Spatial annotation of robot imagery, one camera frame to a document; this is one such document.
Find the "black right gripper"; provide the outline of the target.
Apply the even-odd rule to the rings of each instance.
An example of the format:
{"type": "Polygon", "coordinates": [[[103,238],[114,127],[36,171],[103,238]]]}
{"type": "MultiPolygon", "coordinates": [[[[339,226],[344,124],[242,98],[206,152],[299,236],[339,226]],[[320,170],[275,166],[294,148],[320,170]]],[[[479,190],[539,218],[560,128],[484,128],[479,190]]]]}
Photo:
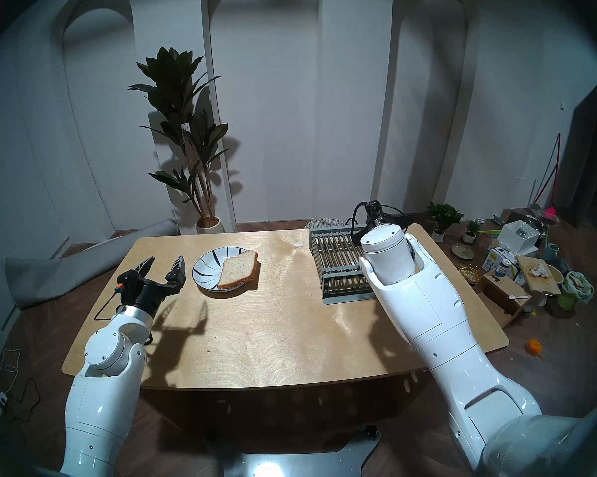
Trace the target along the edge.
{"type": "Polygon", "coordinates": [[[368,222],[373,222],[374,226],[393,224],[401,228],[408,228],[412,224],[411,214],[405,214],[393,206],[383,205],[378,201],[367,202],[366,212],[368,222]]]}

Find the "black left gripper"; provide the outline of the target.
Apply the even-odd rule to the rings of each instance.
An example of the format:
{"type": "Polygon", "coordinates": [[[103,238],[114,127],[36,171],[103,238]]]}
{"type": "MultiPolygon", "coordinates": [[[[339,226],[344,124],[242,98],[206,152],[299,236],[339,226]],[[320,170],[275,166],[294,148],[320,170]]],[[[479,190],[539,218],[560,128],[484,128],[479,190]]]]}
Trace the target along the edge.
{"type": "Polygon", "coordinates": [[[160,305],[168,296],[178,294],[186,281],[185,260],[182,254],[175,260],[169,273],[165,276],[166,283],[159,284],[145,278],[150,271],[155,257],[151,256],[117,277],[120,294],[120,304],[125,307],[135,307],[149,316],[156,315],[160,305]]]}

